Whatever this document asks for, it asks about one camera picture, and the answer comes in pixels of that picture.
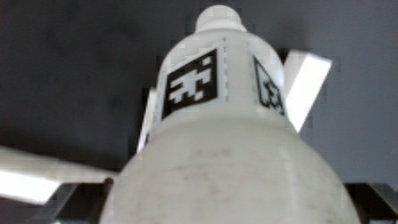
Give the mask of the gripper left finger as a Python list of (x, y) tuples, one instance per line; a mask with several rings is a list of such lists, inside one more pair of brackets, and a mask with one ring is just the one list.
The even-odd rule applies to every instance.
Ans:
[(100, 224), (112, 186), (112, 178), (100, 183), (63, 184), (29, 224)]

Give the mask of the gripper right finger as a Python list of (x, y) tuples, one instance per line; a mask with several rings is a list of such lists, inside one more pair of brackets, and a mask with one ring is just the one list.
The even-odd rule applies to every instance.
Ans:
[(398, 190), (386, 183), (349, 183), (361, 224), (398, 224)]

